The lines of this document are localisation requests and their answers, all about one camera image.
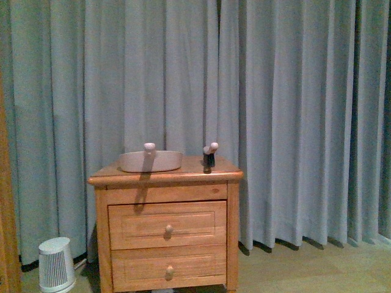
white space heater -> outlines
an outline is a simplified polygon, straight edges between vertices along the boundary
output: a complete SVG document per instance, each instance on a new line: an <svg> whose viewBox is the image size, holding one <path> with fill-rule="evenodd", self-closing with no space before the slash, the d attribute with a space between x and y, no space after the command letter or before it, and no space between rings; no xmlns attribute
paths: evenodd
<svg viewBox="0 0 391 293"><path fill-rule="evenodd" d="M39 287L44 293L66 293L76 283L70 240L57 237L39 245Z"/></svg>

wooden door frame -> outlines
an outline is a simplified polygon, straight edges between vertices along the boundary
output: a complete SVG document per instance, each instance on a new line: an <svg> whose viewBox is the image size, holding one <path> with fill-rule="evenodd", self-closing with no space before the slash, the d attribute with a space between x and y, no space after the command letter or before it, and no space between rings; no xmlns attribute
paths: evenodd
<svg viewBox="0 0 391 293"><path fill-rule="evenodd" d="M0 68L0 293L21 292L11 167Z"/></svg>

wooden nightstand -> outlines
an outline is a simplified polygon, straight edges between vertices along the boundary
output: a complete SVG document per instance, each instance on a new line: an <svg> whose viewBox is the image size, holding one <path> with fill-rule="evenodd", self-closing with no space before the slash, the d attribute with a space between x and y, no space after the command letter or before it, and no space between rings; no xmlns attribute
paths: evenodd
<svg viewBox="0 0 391 293"><path fill-rule="evenodd" d="M201 156L182 168L125 173L115 162L92 175L102 293L238 285L240 169Z"/></svg>

heater grille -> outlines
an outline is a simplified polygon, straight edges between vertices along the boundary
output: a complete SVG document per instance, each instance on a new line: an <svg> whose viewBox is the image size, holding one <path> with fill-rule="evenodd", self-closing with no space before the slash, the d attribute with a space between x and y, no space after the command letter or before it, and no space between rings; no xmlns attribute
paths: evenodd
<svg viewBox="0 0 391 293"><path fill-rule="evenodd" d="M41 258L43 263L41 286L52 288L68 281L64 251L41 255Z"/></svg>

nightstand leg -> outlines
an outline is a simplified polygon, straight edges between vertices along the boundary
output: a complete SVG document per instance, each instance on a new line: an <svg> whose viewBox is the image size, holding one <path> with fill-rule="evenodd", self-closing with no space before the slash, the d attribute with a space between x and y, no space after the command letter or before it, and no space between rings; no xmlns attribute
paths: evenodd
<svg viewBox="0 0 391 293"><path fill-rule="evenodd" d="M238 288L239 182L228 181L227 197L227 292Z"/></svg>

